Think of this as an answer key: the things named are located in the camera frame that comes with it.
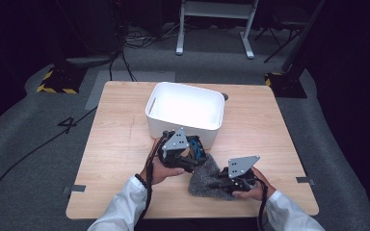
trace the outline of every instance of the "white plastic bin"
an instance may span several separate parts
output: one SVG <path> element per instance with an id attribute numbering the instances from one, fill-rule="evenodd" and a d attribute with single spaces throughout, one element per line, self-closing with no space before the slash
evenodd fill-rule
<path id="1" fill-rule="evenodd" d="M 217 91 L 162 82 L 155 86 L 145 107 L 150 135 L 184 127 L 187 136 L 199 136 L 205 149 L 212 147 L 222 126 L 225 99 Z"/>

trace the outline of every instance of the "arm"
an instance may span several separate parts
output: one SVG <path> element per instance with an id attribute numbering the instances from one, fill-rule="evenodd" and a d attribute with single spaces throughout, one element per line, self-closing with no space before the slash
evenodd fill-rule
<path id="1" fill-rule="evenodd" d="M 151 156 L 157 141 L 154 142 L 147 159 Z M 152 185 L 163 182 L 167 177 L 180 175 L 185 172 L 183 168 L 164 167 L 158 158 L 154 158 L 152 171 Z M 140 173 L 141 178 L 146 180 L 146 167 Z M 146 188 L 134 176 L 132 176 L 124 185 L 121 192 L 116 194 L 104 215 L 97 219 L 88 231 L 120 231 L 134 230 L 140 214 L 145 209 Z"/>
<path id="2" fill-rule="evenodd" d="M 324 230 L 314 218 L 307 215 L 300 206 L 286 195 L 276 190 L 266 177 L 255 167 L 251 168 L 259 179 L 267 186 L 266 208 L 270 224 L 276 230 Z M 236 198 L 262 199 L 261 187 L 256 187 L 249 192 L 233 192 Z"/>

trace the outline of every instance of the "wooden table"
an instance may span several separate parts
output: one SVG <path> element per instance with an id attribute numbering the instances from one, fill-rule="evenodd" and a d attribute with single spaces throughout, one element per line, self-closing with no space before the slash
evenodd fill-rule
<path id="1" fill-rule="evenodd" d="M 126 180 L 143 169 L 153 144 L 145 105 L 156 83 L 108 82 L 104 87 L 66 214 L 98 218 Z M 260 155 L 255 164 L 268 180 L 309 215 L 318 205 L 308 183 L 298 183 L 304 170 L 270 88 L 266 86 L 187 84 L 228 94 L 223 125 L 207 150 L 222 169 L 227 160 Z M 188 193 L 190 173 L 153 186 L 146 218 L 257 217 L 260 202 L 224 201 Z"/>

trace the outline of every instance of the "gray cloth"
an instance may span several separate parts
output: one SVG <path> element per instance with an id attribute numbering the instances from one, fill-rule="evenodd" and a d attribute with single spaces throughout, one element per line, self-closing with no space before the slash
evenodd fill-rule
<path id="1" fill-rule="evenodd" d="M 209 153 L 206 154 L 207 160 L 202 166 L 195 168 L 191 177 L 188 192 L 193 196 L 217 197 L 223 200 L 235 200 L 235 197 L 222 189 L 210 189 L 211 184 L 220 183 L 218 173 L 221 171 L 215 159 Z"/>

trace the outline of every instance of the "white lab coat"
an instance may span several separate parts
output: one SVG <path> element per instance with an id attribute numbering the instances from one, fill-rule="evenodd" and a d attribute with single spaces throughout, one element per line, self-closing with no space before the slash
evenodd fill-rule
<path id="1" fill-rule="evenodd" d="M 145 208 L 146 188 L 132 176 L 122 191 L 114 196 L 104 215 L 88 231 L 134 231 Z M 314 218 L 308 216 L 293 200 L 276 191 L 266 203 L 270 224 L 278 230 L 324 230 Z"/>

